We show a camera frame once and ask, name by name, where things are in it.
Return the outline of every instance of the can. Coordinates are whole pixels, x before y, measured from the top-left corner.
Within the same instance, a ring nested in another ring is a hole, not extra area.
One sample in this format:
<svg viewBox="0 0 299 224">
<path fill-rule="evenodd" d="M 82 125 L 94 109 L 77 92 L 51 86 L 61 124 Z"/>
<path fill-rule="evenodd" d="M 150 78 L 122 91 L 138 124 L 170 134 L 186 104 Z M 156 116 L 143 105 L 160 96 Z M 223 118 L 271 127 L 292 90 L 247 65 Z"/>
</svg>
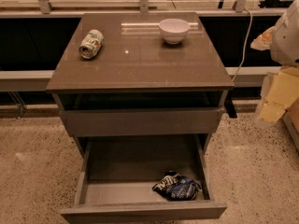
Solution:
<svg viewBox="0 0 299 224">
<path fill-rule="evenodd" d="M 79 47 L 81 56 L 85 59 L 91 59 L 96 56 L 97 52 L 102 47 L 103 40 L 103 34 L 98 30 L 92 29 L 81 42 Z"/>
</svg>

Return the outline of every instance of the black snack bag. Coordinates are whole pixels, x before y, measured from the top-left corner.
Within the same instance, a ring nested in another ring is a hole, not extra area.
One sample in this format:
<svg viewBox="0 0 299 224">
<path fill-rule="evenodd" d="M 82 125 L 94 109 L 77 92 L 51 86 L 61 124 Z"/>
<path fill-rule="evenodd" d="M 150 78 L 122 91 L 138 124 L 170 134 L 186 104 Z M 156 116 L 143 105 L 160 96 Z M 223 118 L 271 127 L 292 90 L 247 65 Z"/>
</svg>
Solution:
<svg viewBox="0 0 299 224">
<path fill-rule="evenodd" d="M 187 176 L 182 176 L 176 172 L 169 173 L 152 188 L 168 200 L 194 200 L 197 192 L 202 191 L 201 185 Z"/>
</svg>

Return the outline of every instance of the terrazzo floor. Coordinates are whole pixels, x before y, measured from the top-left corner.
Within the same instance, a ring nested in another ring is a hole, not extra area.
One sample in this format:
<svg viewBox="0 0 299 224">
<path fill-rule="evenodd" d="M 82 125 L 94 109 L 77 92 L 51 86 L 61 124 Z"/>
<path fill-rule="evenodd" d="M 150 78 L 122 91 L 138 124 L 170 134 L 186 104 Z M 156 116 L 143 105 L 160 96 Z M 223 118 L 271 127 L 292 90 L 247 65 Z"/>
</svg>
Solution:
<svg viewBox="0 0 299 224">
<path fill-rule="evenodd" d="M 29 108 L 22 119 L 0 106 L 0 223 L 64 223 L 82 163 L 58 111 Z M 299 223 L 299 153 L 280 121 L 256 128 L 253 113 L 223 115 L 206 152 L 208 180 L 227 210 L 217 220 L 167 224 Z"/>
</svg>

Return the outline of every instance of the closed drawer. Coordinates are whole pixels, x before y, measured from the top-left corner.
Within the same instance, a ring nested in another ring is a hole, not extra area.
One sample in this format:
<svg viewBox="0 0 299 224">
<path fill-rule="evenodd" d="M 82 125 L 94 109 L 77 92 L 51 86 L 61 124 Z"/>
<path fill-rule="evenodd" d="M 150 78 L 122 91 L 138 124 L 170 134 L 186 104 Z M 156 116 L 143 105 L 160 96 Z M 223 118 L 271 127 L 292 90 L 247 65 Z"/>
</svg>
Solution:
<svg viewBox="0 0 299 224">
<path fill-rule="evenodd" d="M 194 201 L 170 202 L 152 190 L 175 170 L 203 187 Z M 90 138 L 73 208 L 61 211 L 72 224 L 219 218 L 206 183 L 195 134 Z"/>
<path fill-rule="evenodd" d="M 70 136 L 214 133 L 223 108 L 63 111 Z"/>
</svg>

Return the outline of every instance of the white bowl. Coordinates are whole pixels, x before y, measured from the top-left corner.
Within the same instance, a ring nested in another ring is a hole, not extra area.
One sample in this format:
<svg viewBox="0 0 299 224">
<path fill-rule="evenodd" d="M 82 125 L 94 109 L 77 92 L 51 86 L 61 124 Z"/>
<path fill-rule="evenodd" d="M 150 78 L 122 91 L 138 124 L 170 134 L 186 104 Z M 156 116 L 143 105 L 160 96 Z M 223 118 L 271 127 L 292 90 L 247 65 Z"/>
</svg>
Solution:
<svg viewBox="0 0 299 224">
<path fill-rule="evenodd" d="M 160 33 L 169 44 L 182 41 L 190 29 L 190 25 L 181 19 L 165 19 L 159 23 Z"/>
</svg>

